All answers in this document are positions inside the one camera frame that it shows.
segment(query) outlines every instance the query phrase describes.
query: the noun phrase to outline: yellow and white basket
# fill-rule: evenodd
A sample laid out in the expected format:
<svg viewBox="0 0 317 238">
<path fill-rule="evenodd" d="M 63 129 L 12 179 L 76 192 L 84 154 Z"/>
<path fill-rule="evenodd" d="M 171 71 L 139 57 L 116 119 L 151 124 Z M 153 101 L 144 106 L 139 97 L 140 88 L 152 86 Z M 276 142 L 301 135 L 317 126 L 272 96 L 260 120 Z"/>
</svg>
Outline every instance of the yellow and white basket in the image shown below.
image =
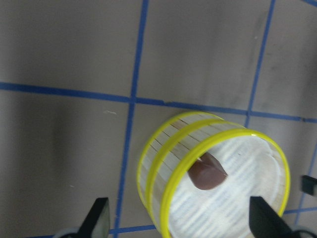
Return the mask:
<svg viewBox="0 0 317 238">
<path fill-rule="evenodd" d="M 205 152 L 228 173 L 211 190 L 197 189 L 186 173 Z M 213 114 L 189 112 L 168 120 L 149 139 L 137 186 L 164 238 L 252 237 L 250 196 L 262 196 L 281 216 L 290 175 L 283 151 L 265 134 Z"/>
</svg>

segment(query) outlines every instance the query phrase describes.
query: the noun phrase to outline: yellow trim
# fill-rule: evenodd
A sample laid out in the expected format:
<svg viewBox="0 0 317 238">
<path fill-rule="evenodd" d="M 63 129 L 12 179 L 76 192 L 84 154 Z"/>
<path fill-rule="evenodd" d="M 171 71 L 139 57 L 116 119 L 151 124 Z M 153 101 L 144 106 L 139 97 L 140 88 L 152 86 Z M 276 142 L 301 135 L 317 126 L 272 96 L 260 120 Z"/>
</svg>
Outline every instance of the yellow trim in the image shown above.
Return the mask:
<svg viewBox="0 0 317 238">
<path fill-rule="evenodd" d="M 154 133 L 153 135 L 150 137 L 150 139 L 147 141 L 143 151 L 142 151 L 142 154 L 141 154 L 141 157 L 140 157 L 140 160 L 139 160 L 139 163 L 138 163 L 138 168 L 137 168 L 137 188 L 138 188 L 138 193 L 139 193 L 139 196 L 141 198 L 141 201 L 143 203 L 143 205 L 145 207 L 147 207 L 147 204 L 146 204 L 146 201 L 143 197 L 143 194 L 141 192 L 141 187 L 140 187 L 140 176 L 141 176 L 141 168 L 142 168 L 142 164 L 143 164 L 143 160 L 144 160 L 144 157 L 149 149 L 149 147 L 151 146 L 151 143 L 156 139 L 156 137 L 166 128 L 168 127 L 170 124 L 173 124 L 175 121 L 183 118 L 183 117 L 188 117 L 190 115 L 195 115 L 195 114 L 207 114 L 207 115 L 210 115 L 212 117 L 216 117 L 216 118 L 219 118 L 221 120 L 223 120 L 222 118 L 214 115 L 214 114 L 211 114 L 211 113 L 205 113 L 205 112 L 197 112 L 197 111 L 194 111 L 194 112 L 185 112 L 185 113 L 181 113 L 181 114 L 178 114 L 174 117 L 172 117 L 171 119 L 169 119 L 168 121 L 166 121 L 163 125 L 161 125 Z"/>
<path fill-rule="evenodd" d="M 153 222 L 157 224 L 157 221 L 154 218 L 153 207 L 152 207 L 152 193 L 155 184 L 155 179 L 157 177 L 159 168 L 161 164 L 164 162 L 165 157 L 167 154 L 180 142 L 183 138 L 188 136 L 191 132 L 196 131 L 204 126 L 211 125 L 211 124 L 234 124 L 238 127 L 242 127 L 240 124 L 236 124 L 233 122 L 229 122 L 226 120 L 218 120 L 218 119 L 204 119 L 200 121 L 196 121 L 192 124 L 189 124 L 183 128 L 181 128 L 178 132 L 176 132 L 173 136 L 171 136 L 161 147 L 161 149 L 156 154 L 153 162 L 151 164 L 151 168 L 149 171 L 146 189 L 145 189 L 145 199 L 147 202 L 147 210 L 149 212 L 150 217 L 152 218 Z"/>
<path fill-rule="evenodd" d="M 257 136 L 259 138 L 262 138 L 268 142 L 270 142 L 280 153 L 280 156 L 283 160 L 284 168 L 285 168 L 285 192 L 283 201 L 281 204 L 281 207 L 278 211 L 279 216 L 281 216 L 285 210 L 286 203 L 289 196 L 289 189 L 290 189 L 290 174 L 289 174 L 289 167 L 286 160 L 286 157 L 283 153 L 283 151 L 280 149 L 280 147 L 268 136 L 265 134 L 250 130 L 246 128 L 242 129 L 231 129 L 227 131 L 220 132 L 214 136 L 211 136 L 204 141 L 202 141 L 200 144 L 195 146 L 192 150 L 188 152 L 188 154 L 181 160 L 181 162 L 178 164 L 176 169 L 174 170 L 173 174 L 171 175 L 166 187 L 165 191 L 162 197 L 162 203 L 160 207 L 160 230 L 163 238 L 171 238 L 171 235 L 168 230 L 168 216 L 169 216 L 169 207 L 171 205 L 173 195 L 175 193 L 175 190 L 180 183 L 180 180 L 183 178 L 184 174 L 189 170 L 191 165 L 195 162 L 196 158 L 201 156 L 203 153 L 205 153 L 207 150 L 209 150 L 211 147 L 215 146 L 218 143 L 221 143 L 225 140 L 238 137 L 238 136 Z"/>
</svg>

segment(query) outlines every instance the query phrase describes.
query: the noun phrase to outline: white speck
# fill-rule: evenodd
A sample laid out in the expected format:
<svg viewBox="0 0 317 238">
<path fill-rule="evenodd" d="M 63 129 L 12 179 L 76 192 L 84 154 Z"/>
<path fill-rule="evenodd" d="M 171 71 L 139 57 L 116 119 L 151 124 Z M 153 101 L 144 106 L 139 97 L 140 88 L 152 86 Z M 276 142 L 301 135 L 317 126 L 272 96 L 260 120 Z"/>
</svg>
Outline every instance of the white speck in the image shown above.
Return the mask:
<svg viewBox="0 0 317 238">
<path fill-rule="evenodd" d="M 117 115 L 117 113 L 116 112 L 111 112 L 111 111 L 108 111 L 108 110 L 106 110 L 106 111 L 104 111 L 104 114 L 114 114 L 114 115 Z"/>
</svg>

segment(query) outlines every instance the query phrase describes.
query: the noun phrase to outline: tiled floor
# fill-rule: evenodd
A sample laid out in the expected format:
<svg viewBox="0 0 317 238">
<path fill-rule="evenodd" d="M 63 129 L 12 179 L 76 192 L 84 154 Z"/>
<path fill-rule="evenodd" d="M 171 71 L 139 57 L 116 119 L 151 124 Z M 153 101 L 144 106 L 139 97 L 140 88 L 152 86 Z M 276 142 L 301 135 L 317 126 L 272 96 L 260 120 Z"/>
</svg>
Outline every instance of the tiled floor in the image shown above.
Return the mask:
<svg viewBox="0 0 317 238">
<path fill-rule="evenodd" d="M 317 1 L 0 5 L 0 237 L 77 226 L 100 196 L 109 237 L 160 237 L 136 166 L 188 110 L 272 137 L 291 169 L 284 219 L 317 232 L 317 198 L 299 191 L 300 175 L 317 177 Z"/>
</svg>

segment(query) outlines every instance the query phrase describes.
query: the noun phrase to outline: blue grid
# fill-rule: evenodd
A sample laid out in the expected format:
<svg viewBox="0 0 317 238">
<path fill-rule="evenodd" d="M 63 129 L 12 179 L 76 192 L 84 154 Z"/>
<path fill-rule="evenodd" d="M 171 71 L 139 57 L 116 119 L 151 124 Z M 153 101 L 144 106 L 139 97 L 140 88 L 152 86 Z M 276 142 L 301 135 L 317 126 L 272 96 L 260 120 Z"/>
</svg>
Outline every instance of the blue grid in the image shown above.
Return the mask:
<svg viewBox="0 0 317 238">
<path fill-rule="evenodd" d="M 317 1 L 315 1 L 315 0 L 302 0 L 302 1 L 308 3 L 312 6 L 317 7 Z M 88 91 L 79 91 L 79 90 L 61 89 L 61 88 L 53 88 L 53 87 L 31 86 L 31 85 L 24 85 L 24 84 L 0 82 L 0 89 L 1 90 L 28 92 L 28 93 L 46 94 L 46 95 L 56 95 L 56 96 L 78 97 L 78 98 L 87 98 L 87 99 L 96 99 L 96 100 L 106 100 L 106 101 L 113 101 L 113 102 L 120 102 L 120 103 L 128 103 L 129 104 L 129 112 L 128 112 L 125 142 L 124 142 L 124 153 L 123 153 L 123 159 L 122 159 L 122 165 L 121 165 L 119 190 L 118 190 L 118 196 L 117 196 L 118 199 L 117 199 L 117 206 L 116 206 L 116 218 L 115 218 L 115 223 L 114 223 L 114 229 L 110 230 L 110 234 L 113 234 L 113 238 L 117 238 L 118 234 L 120 234 L 120 233 L 146 231 L 146 230 L 155 229 L 154 225 L 120 228 L 122 200 L 123 200 L 125 176 L 126 176 L 127 164 L 128 164 L 128 152 L 129 152 L 129 147 L 130 147 L 130 139 L 131 139 L 132 125 L 133 125 L 133 116 L 134 116 L 134 110 L 135 110 L 136 104 L 146 104 L 146 105 L 165 106 L 165 107 L 173 107 L 173 108 L 183 108 L 183 109 L 191 109 L 191 110 L 213 111 L 213 112 L 219 112 L 219 113 L 245 115 L 246 116 L 245 127 L 248 127 L 251 116 L 262 117 L 262 118 L 271 118 L 271 119 L 303 121 L 303 122 L 307 122 L 307 123 L 317 123 L 317 119 L 314 119 L 314 118 L 302 118 L 302 117 L 289 116 L 289 115 L 256 112 L 256 111 L 252 110 L 255 95 L 256 95 L 259 75 L 260 75 L 260 71 L 261 71 L 261 65 L 262 65 L 264 52 L 265 52 L 266 40 L 267 40 L 267 37 L 269 34 L 269 28 L 270 28 L 270 24 L 271 24 L 273 12 L 274 12 L 275 0 L 271 0 L 271 3 L 270 3 L 269 12 L 267 15 L 266 25 L 265 25 L 263 39 L 262 39 L 262 44 L 261 44 L 261 49 L 260 49 L 260 54 L 259 54 L 258 63 L 257 63 L 257 67 L 256 67 L 256 73 L 255 73 L 254 82 L 253 82 L 253 86 L 252 86 L 249 106 L 248 106 L 247 110 L 215 107 L 215 106 L 208 106 L 208 105 L 189 104 L 189 103 L 181 103 L 181 102 L 164 102 L 163 100 L 137 97 L 139 69 L 140 69 L 140 64 L 141 64 L 143 37 L 144 37 L 144 31 L 145 31 L 145 26 L 146 26 L 148 6 L 149 6 L 149 0 L 143 0 L 130 97 L 125 97 L 125 96 L 120 96 L 120 95 L 112 95 L 112 94 L 104 94 L 104 93 L 96 93 L 96 92 L 88 92 Z M 313 154 L 313 157 L 311 160 L 308 175 L 311 175 L 311 173 L 312 173 L 312 169 L 313 169 L 316 157 L 317 157 L 317 144 L 316 144 L 315 151 L 314 151 L 314 154 Z M 285 214 L 296 213 L 295 223 L 298 223 L 300 214 L 302 212 L 317 211 L 317 207 L 302 208 L 304 198 L 305 198 L 305 194 L 303 194 L 301 197 L 301 201 L 300 201 L 298 209 L 287 210 L 284 212 Z M 53 236 L 41 236 L 41 237 L 33 237 L 33 238 L 51 238 L 51 237 L 53 237 Z"/>
</svg>

